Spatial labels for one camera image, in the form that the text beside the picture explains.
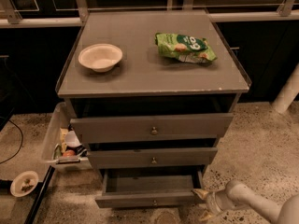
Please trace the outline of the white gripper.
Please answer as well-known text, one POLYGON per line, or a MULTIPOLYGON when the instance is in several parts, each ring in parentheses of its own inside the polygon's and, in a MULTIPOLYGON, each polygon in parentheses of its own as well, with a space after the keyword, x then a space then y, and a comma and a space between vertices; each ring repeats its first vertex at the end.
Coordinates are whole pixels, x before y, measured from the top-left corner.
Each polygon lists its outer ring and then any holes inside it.
POLYGON ((227 195, 224 190, 209 192, 204 189, 193 189, 192 192, 196 194, 201 200, 206 199, 206 207, 210 211, 204 211, 199 217, 200 222, 207 222, 214 215, 218 215, 229 209, 227 195))

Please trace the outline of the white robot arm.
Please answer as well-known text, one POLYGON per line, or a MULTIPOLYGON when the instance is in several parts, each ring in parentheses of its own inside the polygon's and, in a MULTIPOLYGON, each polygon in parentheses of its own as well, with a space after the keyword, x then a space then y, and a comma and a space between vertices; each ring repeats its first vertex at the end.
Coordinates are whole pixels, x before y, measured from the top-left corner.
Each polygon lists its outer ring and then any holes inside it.
POLYGON ((192 192, 206 204, 201 221, 207 221, 228 210, 252 209, 270 224, 299 224, 298 194, 279 205, 237 180, 229 181, 224 189, 218 191, 193 189, 192 192))

